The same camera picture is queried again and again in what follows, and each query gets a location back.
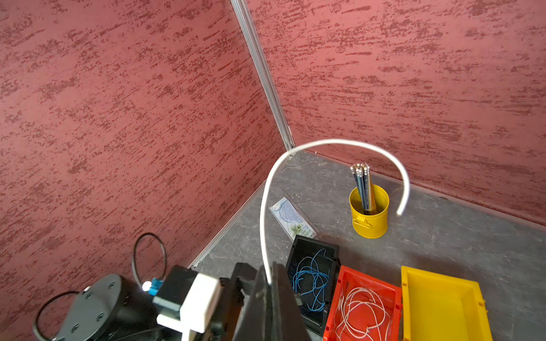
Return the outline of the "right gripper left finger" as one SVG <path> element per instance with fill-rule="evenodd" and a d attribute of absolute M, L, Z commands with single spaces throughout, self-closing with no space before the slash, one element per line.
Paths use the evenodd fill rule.
<path fill-rule="evenodd" d="M 233 340 L 271 340 L 271 290 L 264 267 L 244 265 L 238 281 L 243 291 L 243 312 Z"/>

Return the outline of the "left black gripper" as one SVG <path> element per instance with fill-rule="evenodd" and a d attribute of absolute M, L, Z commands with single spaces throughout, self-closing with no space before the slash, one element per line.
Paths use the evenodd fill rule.
<path fill-rule="evenodd" d="M 245 294 L 254 288 L 257 270 L 238 262 L 230 278 L 220 278 L 220 299 L 209 323 L 209 340 L 232 340 L 244 306 Z"/>

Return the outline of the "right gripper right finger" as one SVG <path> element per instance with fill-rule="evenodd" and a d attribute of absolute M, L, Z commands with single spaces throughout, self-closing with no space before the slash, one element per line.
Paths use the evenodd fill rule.
<path fill-rule="evenodd" d="M 272 266 L 271 340 L 310 340 L 299 306 L 282 264 Z"/>

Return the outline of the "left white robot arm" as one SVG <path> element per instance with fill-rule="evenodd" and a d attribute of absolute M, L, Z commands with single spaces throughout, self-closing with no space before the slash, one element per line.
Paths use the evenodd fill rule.
<path fill-rule="evenodd" d="M 73 296 L 54 340 L 229 340 L 244 295 L 252 290 L 255 268 L 236 264 L 230 278 L 215 278 L 185 267 L 168 267 L 160 244 L 162 274 L 139 276 L 138 244 L 133 246 L 129 280 L 110 274 L 84 291 L 66 291 L 48 300 Z"/>

